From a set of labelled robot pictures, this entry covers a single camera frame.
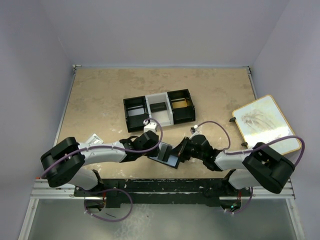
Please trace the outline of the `black leather card holder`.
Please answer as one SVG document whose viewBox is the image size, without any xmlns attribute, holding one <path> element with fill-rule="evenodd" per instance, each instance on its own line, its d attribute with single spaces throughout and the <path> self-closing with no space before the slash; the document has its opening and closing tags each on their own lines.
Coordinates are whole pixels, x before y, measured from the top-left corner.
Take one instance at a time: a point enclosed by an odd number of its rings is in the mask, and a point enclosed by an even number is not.
<svg viewBox="0 0 320 240">
<path fill-rule="evenodd" d="M 148 156 L 147 158 L 168 167 L 177 169 L 180 161 L 177 156 L 173 155 L 172 150 L 172 145 L 161 142 L 158 146 L 158 155 Z"/>
</svg>

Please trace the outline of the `black and white organizer tray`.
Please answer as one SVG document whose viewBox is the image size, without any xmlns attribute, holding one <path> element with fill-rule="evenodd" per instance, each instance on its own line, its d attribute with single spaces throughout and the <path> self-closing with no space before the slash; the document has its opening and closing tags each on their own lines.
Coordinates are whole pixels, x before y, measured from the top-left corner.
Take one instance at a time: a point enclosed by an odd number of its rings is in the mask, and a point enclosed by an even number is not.
<svg viewBox="0 0 320 240">
<path fill-rule="evenodd" d="M 156 119 L 162 127 L 196 120 L 195 105 L 188 89 L 126 98 L 123 105 L 129 133 L 142 131 L 147 118 Z"/>
</svg>

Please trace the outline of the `clear plastic card sleeve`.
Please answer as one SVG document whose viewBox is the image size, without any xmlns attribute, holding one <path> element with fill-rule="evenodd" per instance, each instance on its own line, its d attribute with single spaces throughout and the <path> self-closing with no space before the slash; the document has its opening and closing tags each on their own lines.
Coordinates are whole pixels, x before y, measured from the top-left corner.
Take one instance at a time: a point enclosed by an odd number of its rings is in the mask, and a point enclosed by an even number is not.
<svg viewBox="0 0 320 240">
<path fill-rule="evenodd" d="M 93 133 L 85 142 L 89 145 L 100 145 L 103 144 L 104 141 L 95 133 Z"/>
</svg>

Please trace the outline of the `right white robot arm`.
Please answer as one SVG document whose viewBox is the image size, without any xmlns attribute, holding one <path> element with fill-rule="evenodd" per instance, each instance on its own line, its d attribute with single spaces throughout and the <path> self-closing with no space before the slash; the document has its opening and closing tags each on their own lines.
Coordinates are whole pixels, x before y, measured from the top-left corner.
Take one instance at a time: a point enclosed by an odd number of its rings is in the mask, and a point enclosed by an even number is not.
<svg viewBox="0 0 320 240">
<path fill-rule="evenodd" d="M 202 134 L 185 137 L 170 154 L 180 162 L 190 158 L 201 160 L 211 171 L 228 170 L 224 179 L 236 190 L 263 187 L 279 194 L 295 170 L 289 159 L 263 142 L 245 151 L 230 152 L 213 148 Z"/>
</svg>

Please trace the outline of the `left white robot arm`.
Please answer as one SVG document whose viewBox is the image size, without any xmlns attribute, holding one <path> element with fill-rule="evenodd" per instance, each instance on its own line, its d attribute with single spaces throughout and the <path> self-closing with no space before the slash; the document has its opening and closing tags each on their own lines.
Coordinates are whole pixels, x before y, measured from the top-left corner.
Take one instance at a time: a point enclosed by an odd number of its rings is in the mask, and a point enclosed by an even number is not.
<svg viewBox="0 0 320 240">
<path fill-rule="evenodd" d="M 155 157 L 162 139 L 162 131 L 157 135 L 151 130 L 107 144 L 79 143 L 74 137 L 67 137 L 41 156 L 44 172 L 40 178 L 46 179 L 51 188 L 72 184 L 89 191 L 102 181 L 97 171 L 86 172 L 82 167 L 133 162 L 142 156 Z"/>
</svg>

